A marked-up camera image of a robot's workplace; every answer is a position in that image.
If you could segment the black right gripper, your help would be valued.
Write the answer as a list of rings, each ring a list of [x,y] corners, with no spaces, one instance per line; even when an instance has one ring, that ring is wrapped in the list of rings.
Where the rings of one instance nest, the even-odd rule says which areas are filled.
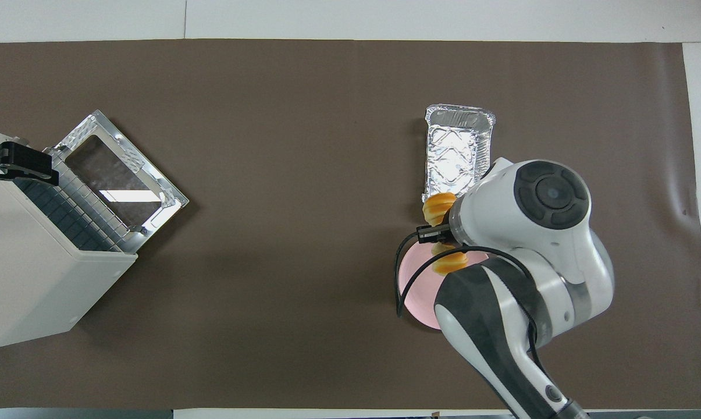
[[[452,242],[453,234],[450,226],[418,226],[417,241],[419,243]]]

